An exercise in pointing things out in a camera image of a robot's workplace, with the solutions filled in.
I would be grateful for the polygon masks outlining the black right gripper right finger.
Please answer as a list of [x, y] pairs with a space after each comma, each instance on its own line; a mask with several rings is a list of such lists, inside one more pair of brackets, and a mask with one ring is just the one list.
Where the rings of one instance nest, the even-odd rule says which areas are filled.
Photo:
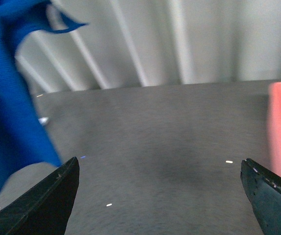
[[281, 177], [252, 159], [241, 163], [240, 179], [265, 235], [281, 235]]

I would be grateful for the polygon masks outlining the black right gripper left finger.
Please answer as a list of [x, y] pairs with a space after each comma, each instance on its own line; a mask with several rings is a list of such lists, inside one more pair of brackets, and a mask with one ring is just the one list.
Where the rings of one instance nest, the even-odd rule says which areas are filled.
[[65, 234], [78, 185], [73, 157], [0, 211], [0, 235]]

